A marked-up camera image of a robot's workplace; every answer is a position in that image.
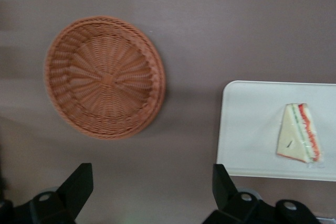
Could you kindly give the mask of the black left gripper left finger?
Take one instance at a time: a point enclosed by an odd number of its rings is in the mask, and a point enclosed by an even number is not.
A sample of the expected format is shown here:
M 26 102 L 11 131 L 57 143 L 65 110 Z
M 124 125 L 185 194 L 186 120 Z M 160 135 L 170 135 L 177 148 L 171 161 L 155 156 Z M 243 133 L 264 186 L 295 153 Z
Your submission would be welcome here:
M 1 200 L 1 223 L 75 223 L 92 192 L 92 164 L 82 163 L 56 190 L 16 207 Z

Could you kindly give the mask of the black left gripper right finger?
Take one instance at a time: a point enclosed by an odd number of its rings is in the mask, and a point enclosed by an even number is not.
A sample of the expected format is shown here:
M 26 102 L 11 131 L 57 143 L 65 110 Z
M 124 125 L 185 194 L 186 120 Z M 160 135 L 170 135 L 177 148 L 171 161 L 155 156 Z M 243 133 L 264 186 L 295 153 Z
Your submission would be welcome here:
M 309 223 L 319 224 L 310 209 L 295 200 L 284 199 L 271 206 L 247 191 L 238 191 L 222 164 L 213 165 L 213 196 L 217 210 L 204 223 Z

